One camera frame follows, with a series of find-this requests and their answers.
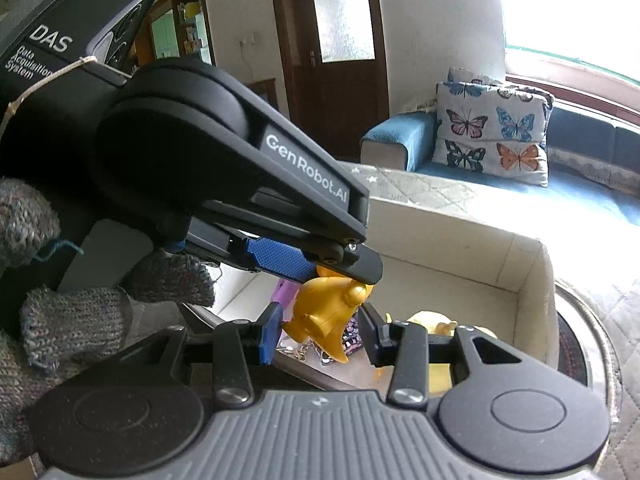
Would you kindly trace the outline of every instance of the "purple object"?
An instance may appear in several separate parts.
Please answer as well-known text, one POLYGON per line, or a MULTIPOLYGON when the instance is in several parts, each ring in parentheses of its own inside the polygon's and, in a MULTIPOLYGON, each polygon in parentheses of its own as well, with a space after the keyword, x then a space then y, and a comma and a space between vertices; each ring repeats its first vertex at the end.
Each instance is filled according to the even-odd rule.
POLYGON ((276 285, 276 289, 271 295, 271 301, 277 301, 282 305, 282 309, 285 310, 289 306, 291 301, 293 301, 293 298, 296 297, 296 293, 299 289, 299 283, 290 282, 289 280, 280 278, 278 280, 278 284, 276 285))

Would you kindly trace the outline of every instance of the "frosted glass panel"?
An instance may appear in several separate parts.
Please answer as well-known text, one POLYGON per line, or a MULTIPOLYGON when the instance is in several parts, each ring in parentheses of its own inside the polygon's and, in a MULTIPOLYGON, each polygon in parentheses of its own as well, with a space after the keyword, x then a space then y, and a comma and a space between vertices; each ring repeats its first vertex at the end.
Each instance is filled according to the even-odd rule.
POLYGON ((376 59, 369 0, 314 0, 322 62, 376 59))

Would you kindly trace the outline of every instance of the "blue gripper pad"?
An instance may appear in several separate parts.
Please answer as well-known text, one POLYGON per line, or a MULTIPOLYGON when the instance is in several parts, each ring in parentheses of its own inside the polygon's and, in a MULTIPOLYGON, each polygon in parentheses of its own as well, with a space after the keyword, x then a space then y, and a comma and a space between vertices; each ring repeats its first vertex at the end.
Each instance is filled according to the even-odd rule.
POLYGON ((316 266, 308 261, 300 249, 268 238, 248 240, 246 252, 254 257, 255 267, 292 282, 305 283, 316 278, 316 266))
POLYGON ((270 365, 282 333, 282 307, 278 302, 274 301, 267 307, 265 313, 268 314, 268 318, 263 319, 263 316, 260 316, 257 321, 262 325, 258 354, 260 355, 261 365, 270 365))

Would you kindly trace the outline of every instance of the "blue sofa cushion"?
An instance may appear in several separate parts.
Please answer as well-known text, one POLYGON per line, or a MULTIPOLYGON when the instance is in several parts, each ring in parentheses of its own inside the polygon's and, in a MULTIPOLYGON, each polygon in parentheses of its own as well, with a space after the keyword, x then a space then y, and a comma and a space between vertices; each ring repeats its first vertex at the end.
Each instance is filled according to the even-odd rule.
POLYGON ((606 186, 586 180, 570 170, 550 167, 547 188, 528 186, 514 180, 485 173, 463 171, 442 164, 423 164, 417 173, 440 176, 453 180, 475 182, 529 194, 543 200, 547 210, 566 210, 567 206, 579 206, 600 218, 615 219, 640 226, 640 199, 606 186))
POLYGON ((625 123, 616 125, 613 163, 640 173, 640 128, 625 123))
POLYGON ((546 128, 548 146, 612 163, 615 137, 612 119, 556 100, 546 128))
POLYGON ((399 114, 374 126, 360 140, 401 144, 406 149, 406 170, 416 171, 433 153, 436 114, 399 114))

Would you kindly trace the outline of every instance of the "cardboard box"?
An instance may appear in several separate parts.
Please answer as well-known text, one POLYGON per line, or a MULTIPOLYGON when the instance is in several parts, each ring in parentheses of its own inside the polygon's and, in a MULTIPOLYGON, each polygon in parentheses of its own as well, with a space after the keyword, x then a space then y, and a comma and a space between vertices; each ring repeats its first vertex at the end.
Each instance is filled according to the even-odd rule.
MULTIPOLYGON (((533 238, 432 210, 372 199, 367 245, 383 257, 384 273, 371 303, 380 314, 407 319, 421 310, 441 312, 460 324, 483 326, 498 338, 558 367, 558 318, 554 277, 544 245, 533 238)), ((216 314, 255 320, 277 278, 225 269, 224 297, 216 314), (231 283, 244 288, 232 290, 231 283)), ((347 365, 322 366, 309 352, 307 365, 358 388, 386 392, 389 370, 375 372, 364 352, 347 365)))

